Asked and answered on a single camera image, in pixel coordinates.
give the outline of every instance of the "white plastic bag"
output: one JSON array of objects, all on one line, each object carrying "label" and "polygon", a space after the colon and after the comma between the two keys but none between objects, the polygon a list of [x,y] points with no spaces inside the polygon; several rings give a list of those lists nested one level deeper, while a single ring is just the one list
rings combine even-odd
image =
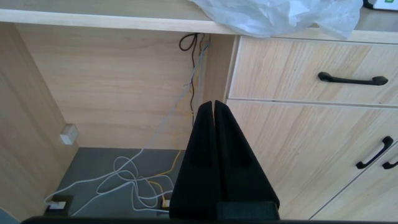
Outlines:
[{"label": "white plastic bag", "polygon": [[190,0],[215,22],[255,37],[292,33],[313,24],[347,39],[363,0]]}]

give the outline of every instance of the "white cable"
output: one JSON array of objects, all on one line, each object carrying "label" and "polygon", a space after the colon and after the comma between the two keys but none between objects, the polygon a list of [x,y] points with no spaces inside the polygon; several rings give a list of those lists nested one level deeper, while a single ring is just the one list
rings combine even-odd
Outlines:
[{"label": "white cable", "polygon": [[[207,47],[210,45],[210,43],[207,43],[205,46],[204,46],[204,48],[203,48],[203,51],[205,51],[206,49],[207,49]],[[194,110],[194,113],[193,113],[193,119],[194,120],[196,120],[196,118],[197,118],[197,109],[198,109],[198,102],[199,102],[199,99],[200,99],[200,93],[201,93],[201,75],[202,75],[202,71],[203,71],[203,69],[202,69],[202,60],[203,60],[203,54],[200,54],[200,57],[199,57],[199,63],[200,63],[200,73],[199,73],[199,81],[198,81],[198,96],[197,96],[197,100],[196,100],[196,102],[195,102],[195,110]]]},{"label": "white cable", "polygon": [[[205,47],[203,48],[203,51],[201,52],[200,57],[199,57],[199,63],[198,63],[198,64],[200,65],[199,89],[200,89],[200,79],[201,79],[201,74],[202,74],[201,70],[202,70],[203,54],[204,54],[204,51],[207,49],[207,47],[208,47],[208,44],[205,45]],[[197,70],[197,67],[198,67],[198,65],[196,65],[195,68],[193,69],[192,75],[191,75],[191,77],[190,77],[189,80],[191,80],[191,79],[193,78],[193,76],[195,75],[196,70]],[[138,156],[144,151],[144,149],[146,149],[150,144],[152,144],[153,140],[159,135],[160,131],[161,131],[162,128],[165,126],[165,122],[166,122],[166,121],[168,120],[168,118],[173,114],[173,112],[175,111],[175,109],[176,109],[177,105],[179,104],[179,102],[180,102],[180,101],[184,98],[184,96],[188,93],[188,91],[189,91],[189,89],[190,89],[190,81],[189,81],[186,85],[184,85],[184,86],[187,86],[187,87],[185,87],[183,93],[177,98],[177,101],[176,101],[176,103],[174,104],[174,107],[167,113],[166,117],[162,120],[162,122],[160,123],[160,125],[159,125],[159,127],[157,128],[156,132],[151,136],[151,138],[147,141],[147,143],[145,144],[145,146],[144,146],[135,156],[132,156],[131,158],[128,158],[128,157],[125,157],[125,156],[119,156],[119,157],[117,157],[117,158],[113,161],[113,171],[112,171],[112,172],[107,173],[107,174],[102,175],[102,176],[97,177],[97,178],[76,181],[76,182],[72,183],[71,185],[69,185],[68,187],[65,187],[64,189],[58,190],[58,191],[56,191],[56,192],[50,194],[49,196],[47,196],[47,197],[44,199],[44,203],[47,204],[47,205],[50,205],[51,202],[47,202],[47,200],[48,200],[50,197],[52,197],[52,196],[54,196],[55,194],[58,194],[58,193],[60,193],[60,192],[66,191],[66,190],[70,189],[71,187],[73,187],[73,186],[76,185],[76,184],[92,182],[92,181],[100,180],[100,179],[103,179],[103,178],[106,177],[106,178],[104,179],[104,181],[102,181],[102,183],[100,183],[99,186],[97,187],[97,189],[96,189],[96,194],[97,194],[97,195],[94,196],[92,199],[90,199],[88,202],[86,202],[86,203],[85,203],[81,208],[79,208],[72,216],[74,216],[74,215],[76,215],[77,213],[79,213],[81,210],[83,210],[87,205],[89,205],[89,204],[90,204],[93,200],[95,200],[96,198],[98,198],[98,197],[100,197],[100,196],[103,196],[103,195],[106,195],[106,194],[109,194],[109,193],[111,193],[111,192],[114,192],[114,191],[116,191],[116,190],[119,190],[119,189],[121,189],[121,188],[123,188],[123,187],[125,187],[125,186],[127,186],[127,185],[129,185],[129,184],[132,185],[132,187],[131,187],[131,207],[132,207],[133,210],[135,210],[135,211],[150,210],[150,211],[155,211],[155,212],[168,212],[168,211],[165,211],[165,210],[154,209],[154,207],[156,207],[156,205],[158,204],[158,198],[159,198],[160,196],[165,195],[165,194],[169,194],[169,193],[172,192],[172,190],[165,191],[165,192],[163,192],[163,193],[161,193],[161,194],[156,194],[155,189],[154,189],[153,186],[148,182],[148,179],[158,178],[158,177],[166,177],[166,178],[170,181],[171,186],[172,186],[172,188],[174,189],[174,185],[173,185],[173,182],[172,182],[171,178],[170,178],[169,176],[167,176],[167,175],[155,175],[155,176],[150,176],[150,177],[138,177],[138,178],[137,178],[137,176],[139,175],[139,172],[138,172],[138,168],[137,168],[137,166],[135,165],[135,163],[133,162],[133,160],[134,160],[136,157],[138,157]],[[121,167],[119,167],[118,169],[116,169],[116,161],[119,160],[119,159],[127,159],[127,162],[125,162]],[[131,163],[131,164],[134,166],[134,168],[135,168],[135,170],[136,170],[136,174],[135,174],[135,175],[134,175],[131,171],[129,171],[129,170],[122,170],[122,169],[123,169],[127,164],[129,164],[129,163]],[[130,178],[122,177],[122,176],[120,175],[120,173],[128,173],[128,174],[131,175],[132,178],[130,179]],[[113,189],[111,189],[111,190],[107,190],[107,191],[105,191],[105,192],[100,192],[100,187],[101,187],[107,180],[109,180],[110,178],[112,178],[112,177],[115,176],[115,175],[118,176],[120,179],[125,180],[125,181],[127,181],[127,182],[125,182],[125,183],[123,183],[123,184],[121,184],[121,185],[119,185],[119,186],[117,186],[117,187],[115,187],[115,188],[113,188]],[[143,197],[143,196],[140,196],[140,195],[139,195],[139,184],[138,184],[138,183],[141,182],[141,181],[144,181],[144,182],[150,187],[150,189],[151,189],[152,192],[154,193],[154,196],[153,196],[153,197]],[[138,201],[140,201],[140,203],[141,203],[143,206],[145,206],[145,208],[136,208],[136,207],[134,207],[134,201],[133,201],[134,190],[135,190],[135,192],[136,192],[136,196],[137,196],[137,198],[138,198]],[[155,199],[155,203],[154,203],[153,205],[148,205],[148,204],[146,204],[146,203],[144,203],[144,202],[142,201],[142,200],[151,200],[151,199]]]}]

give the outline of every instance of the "wooden side panel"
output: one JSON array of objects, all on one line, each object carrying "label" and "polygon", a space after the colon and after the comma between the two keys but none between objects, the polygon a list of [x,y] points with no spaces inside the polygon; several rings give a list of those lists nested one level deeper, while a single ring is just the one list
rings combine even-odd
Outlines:
[{"label": "wooden side panel", "polygon": [[14,24],[0,23],[0,207],[19,220],[44,211],[78,146]]},{"label": "wooden side panel", "polygon": [[210,100],[226,102],[238,44],[238,36],[211,35],[203,93],[204,102]]},{"label": "wooden side panel", "polygon": [[398,167],[385,170],[385,162],[398,160],[398,145],[314,216],[314,220],[398,222]]},{"label": "wooden side panel", "polygon": [[[241,38],[230,98],[398,105],[398,45]],[[382,86],[322,82],[318,73]]]},{"label": "wooden side panel", "polygon": [[280,200],[282,219],[308,220],[361,171],[398,110],[228,100]]},{"label": "wooden side panel", "polygon": [[[79,146],[143,147],[192,74],[191,52],[178,47],[184,33],[28,24],[18,29],[66,121],[76,124]],[[150,148],[186,148],[189,101],[188,93]]]}]

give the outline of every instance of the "black cable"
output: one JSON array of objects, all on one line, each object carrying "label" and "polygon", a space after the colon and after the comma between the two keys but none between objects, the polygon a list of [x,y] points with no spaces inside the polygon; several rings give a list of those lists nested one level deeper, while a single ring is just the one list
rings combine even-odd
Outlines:
[{"label": "black cable", "polygon": [[[195,68],[195,59],[193,58],[193,56],[194,56],[194,54],[195,54],[195,49],[196,49],[196,47],[197,47],[198,35],[199,35],[199,34],[200,34],[200,33],[192,33],[192,34],[187,34],[187,35],[183,36],[183,37],[180,39],[180,43],[179,43],[179,45],[178,45],[178,46],[180,47],[180,50],[182,50],[182,51],[188,51],[188,50],[190,50],[190,49],[193,47],[192,54],[191,54],[193,68]],[[182,45],[181,45],[181,43],[182,43],[187,37],[191,37],[191,36],[193,36],[193,39],[192,39],[191,44],[190,44],[187,48],[183,48]],[[203,37],[202,37],[202,39],[201,39],[199,45],[200,45],[201,42],[203,41],[204,36],[205,36],[205,35],[203,34]],[[191,97],[191,101],[190,101],[190,106],[191,106],[191,112],[192,112],[192,114],[193,114],[192,101],[193,101],[193,97],[195,96],[195,88],[193,87],[193,77],[194,77],[194,76],[195,76],[195,74],[193,74],[193,76],[192,76],[192,78],[191,78],[192,97]]]}]

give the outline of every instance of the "drawer front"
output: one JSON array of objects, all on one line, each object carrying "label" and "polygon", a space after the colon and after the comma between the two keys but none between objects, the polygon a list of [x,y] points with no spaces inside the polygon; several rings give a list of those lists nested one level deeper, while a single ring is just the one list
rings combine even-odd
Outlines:
[{"label": "drawer front", "polygon": [[315,220],[398,222],[398,145],[375,162],[358,179],[317,213]]},{"label": "drawer front", "polygon": [[[230,98],[398,105],[398,45],[261,40],[242,37]],[[333,77],[385,85],[328,83]]]},{"label": "drawer front", "polygon": [[228,100],[280,200],[282,219],[309,219],[398,138],[398,110]]}]

